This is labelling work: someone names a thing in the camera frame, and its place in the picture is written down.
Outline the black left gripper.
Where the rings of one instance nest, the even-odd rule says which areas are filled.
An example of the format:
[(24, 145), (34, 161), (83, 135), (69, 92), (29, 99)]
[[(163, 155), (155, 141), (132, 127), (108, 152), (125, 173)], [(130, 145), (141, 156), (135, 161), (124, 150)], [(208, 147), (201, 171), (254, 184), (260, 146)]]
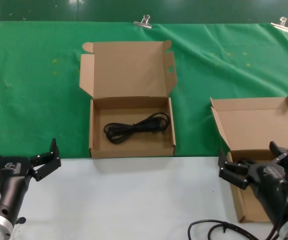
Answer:
[(0, 216), (15, 225), (31, 178), (39, 182), (60, 167), (60, 151), (55, 138), (46, 153), (30, 158), (0, 156)]

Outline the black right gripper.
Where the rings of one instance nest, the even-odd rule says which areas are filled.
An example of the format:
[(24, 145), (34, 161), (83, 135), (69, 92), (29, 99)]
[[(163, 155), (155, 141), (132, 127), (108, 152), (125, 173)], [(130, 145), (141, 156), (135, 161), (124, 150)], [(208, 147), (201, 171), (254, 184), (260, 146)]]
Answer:
[(288, 151), (274, 141), (269, 149), (275, 156), (271, 162), (250, 165), (227, 160), (222, 150), (218, 153), (218, 176), (245, 190), (249, 185), (273, 225), (288, 221)]

